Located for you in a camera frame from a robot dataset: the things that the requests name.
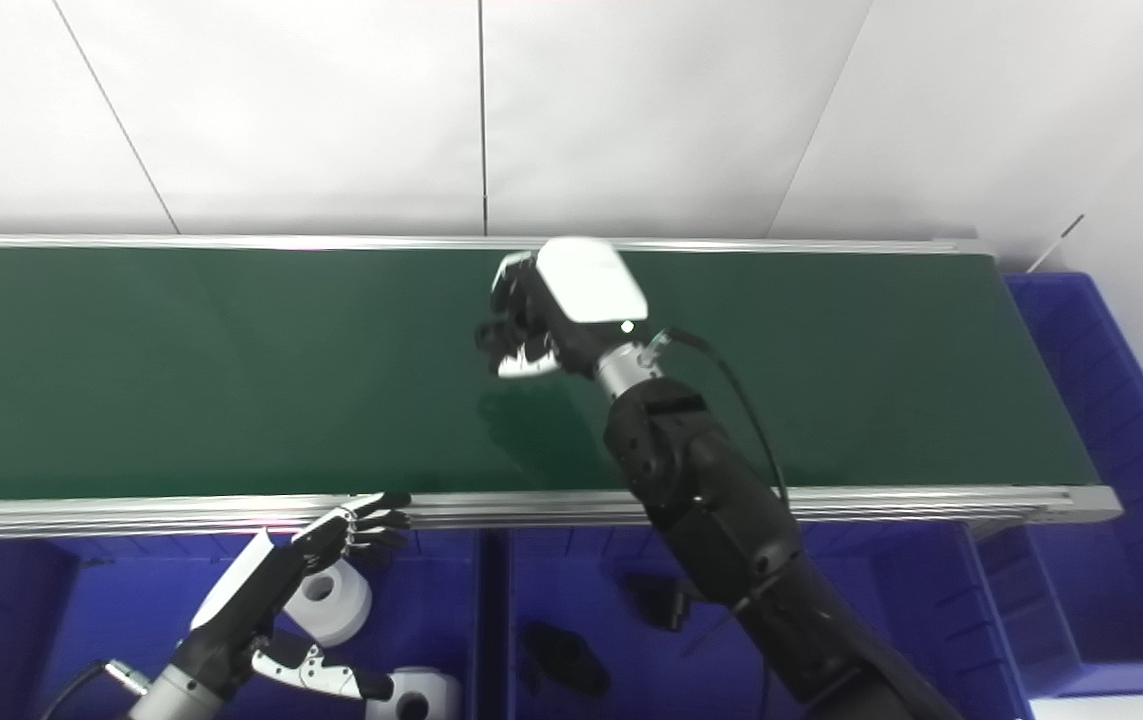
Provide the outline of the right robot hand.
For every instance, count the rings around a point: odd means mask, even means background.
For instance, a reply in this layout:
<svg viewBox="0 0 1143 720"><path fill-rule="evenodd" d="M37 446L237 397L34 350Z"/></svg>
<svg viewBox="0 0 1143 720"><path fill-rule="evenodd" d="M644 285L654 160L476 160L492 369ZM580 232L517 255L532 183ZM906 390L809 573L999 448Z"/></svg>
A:
<svg viewBox="0 0 1143 720"><path fill-rule="evenodd" d="M494 320L475 346L502 379L566 371L594 379L618 347L647 331L647 297L621 254L604 240L558 237L504 256L490 283Z"/></svg>

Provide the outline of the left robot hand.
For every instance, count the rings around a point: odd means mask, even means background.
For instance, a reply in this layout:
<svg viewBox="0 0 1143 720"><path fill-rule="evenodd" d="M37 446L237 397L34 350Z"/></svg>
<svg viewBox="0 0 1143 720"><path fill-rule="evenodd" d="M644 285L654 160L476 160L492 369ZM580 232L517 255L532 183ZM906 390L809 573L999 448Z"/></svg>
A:
<svg viewBox="0 0 1143 720"><path fill-rule="evenodd" d="M411 528L406 491L357 495L275 544L265 531L254 538L251 560L237 559L213 587L216 602L197 611L190 633L169 664L186 675L187 688L202 688L233 701L251 678L251 656L267 641L279 611L303 579L347 559L385 563L407 544Z"/></svg>

